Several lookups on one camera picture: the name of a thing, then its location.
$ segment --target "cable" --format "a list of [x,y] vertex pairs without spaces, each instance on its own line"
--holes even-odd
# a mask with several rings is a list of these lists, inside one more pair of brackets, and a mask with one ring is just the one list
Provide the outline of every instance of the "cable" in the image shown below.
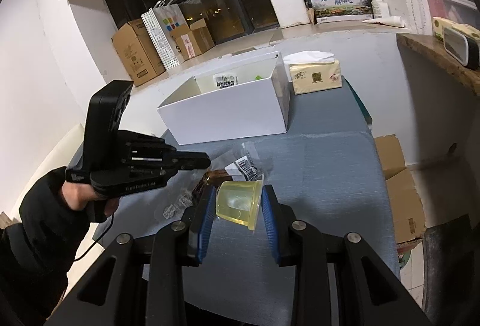
[[74,259],[73,262],[80,261],[82,258],[84,258],[84,257],[88,254],[88,252],[89,252],[90,250],[92,250],[93,247],[100,241],[100,239],[102,239],[102,238],[105,236],[105,234],[112,228],[112,226],[113,226],[113,215],[110,217],[110,225],[106,228],[106,230],[102,233],[102,235],[100,235],[100,236],[95,240],[95,242],[92,243],[92,245],[86,250],[85,253],[83,253],[80,257]]

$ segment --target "human hand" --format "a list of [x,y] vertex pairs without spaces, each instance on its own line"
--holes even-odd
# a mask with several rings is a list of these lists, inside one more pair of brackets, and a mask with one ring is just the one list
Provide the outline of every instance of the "human hand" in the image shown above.
[[[88,184],[64,182],[59,192],[61,198],[73,211],[83,210],[89,201],[102,200]],[[113,215],[120,204],[120,199],[109,199],[105,205],[105,216]]]

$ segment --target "table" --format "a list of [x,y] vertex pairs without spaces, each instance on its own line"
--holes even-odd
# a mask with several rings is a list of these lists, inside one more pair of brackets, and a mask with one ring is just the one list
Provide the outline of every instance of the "table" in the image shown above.
[[430,35],[397,33],[397,44],[407,47],[431,60],[436,66],[445,70],[454,79],[469,89],[475,96],[480,96],[480,71],[470,70],[453,58],[443,42]]
[[[181,147],[169,132],[164,138],[179,150],[207,152],[212,159],[253,141],[265,164],[266,183],[273,185],[280,203],[322,232],[358,232],[399,276],[385,180],[374,140],[348,85],[344,81],[339,89],[293,95],[289,116],[289,131],[281,135]],[[164,208],[191,183],[191,173],[182,172],[164,189],[123,198],[101,243],[109,244],[122,232],[134,237],[154,234],[172,221],[163,218]],[[183,269],[185,300],[246,323],[286,326],[294,276],[294,267],[274,263],[261,213],[255,232],[219,219],[203,264]]]

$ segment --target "blue gripper pad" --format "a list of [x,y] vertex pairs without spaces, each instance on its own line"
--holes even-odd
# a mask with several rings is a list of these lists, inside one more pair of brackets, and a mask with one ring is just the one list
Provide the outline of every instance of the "blue gripper pad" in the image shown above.
[[198,250],[197,250],[197,259],[201,264],[203,258],[207,255],[208,242],[210,241],[210,234],[212,232],[212,224],[215,220],[215,203],[217,201],[217,192],[214,187],[210,191],[208,196],[208,203],[205,210],[205,215],[203,216],[202,225],[200,231],[198,232]]
[[262,189],[262,213],[265,221],[265,229],[267,231],[268,243],[270,244],[270,251],[277,264],[280,263],[280,245],[278,241],[278,228],[275,222],[275,216],[272,209],[272,204],[269,199],[268,192],[265,186]]

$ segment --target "poster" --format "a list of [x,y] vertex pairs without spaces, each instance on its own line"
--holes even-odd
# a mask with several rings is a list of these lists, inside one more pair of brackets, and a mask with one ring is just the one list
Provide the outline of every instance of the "poster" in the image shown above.
[[317,23],[372,18],[370,0],[311,0],[311,4]]

